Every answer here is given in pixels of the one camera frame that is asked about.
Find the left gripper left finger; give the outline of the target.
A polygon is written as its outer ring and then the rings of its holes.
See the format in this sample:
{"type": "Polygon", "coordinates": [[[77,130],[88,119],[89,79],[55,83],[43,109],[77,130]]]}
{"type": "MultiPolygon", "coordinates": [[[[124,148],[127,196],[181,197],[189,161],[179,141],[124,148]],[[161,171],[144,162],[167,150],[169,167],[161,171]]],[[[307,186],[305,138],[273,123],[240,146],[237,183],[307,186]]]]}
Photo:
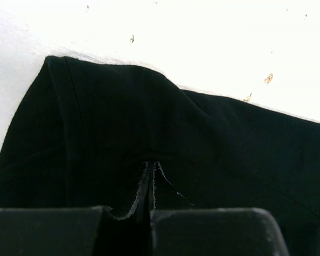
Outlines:
{"type": "Polygon", "coordinates": [[[141,164],[133,178],[109,199],[109,217],[113,221],[143,221],[149,187],[151,162],[141,164]]]}

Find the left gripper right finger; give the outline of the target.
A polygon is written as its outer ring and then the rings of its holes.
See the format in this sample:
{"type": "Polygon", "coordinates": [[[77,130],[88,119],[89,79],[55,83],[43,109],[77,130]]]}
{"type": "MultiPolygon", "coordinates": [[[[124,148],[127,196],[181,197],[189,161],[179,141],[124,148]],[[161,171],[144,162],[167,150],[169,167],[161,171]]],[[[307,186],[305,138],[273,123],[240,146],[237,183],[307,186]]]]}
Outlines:
{"type": "Polygon", "coordinates": [[[181,254],[185,241],[181,217],[193,207],[166,178],[160,162],[155,162],[150,181],[152,255],[181,254]]]}

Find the black t shirt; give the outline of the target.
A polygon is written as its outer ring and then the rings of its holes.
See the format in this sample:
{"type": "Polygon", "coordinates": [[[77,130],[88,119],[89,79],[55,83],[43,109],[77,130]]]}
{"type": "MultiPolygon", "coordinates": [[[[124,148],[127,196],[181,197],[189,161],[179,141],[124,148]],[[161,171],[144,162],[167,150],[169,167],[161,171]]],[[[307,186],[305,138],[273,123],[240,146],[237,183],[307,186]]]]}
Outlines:
{"type": "Polygon", "coordinates": [[[0,208],[107,205],[146,161],[195,208],[265,209],[291,255],[320,255],[320,124],[140,66],[45,59],[1,148],[0,208]]]}

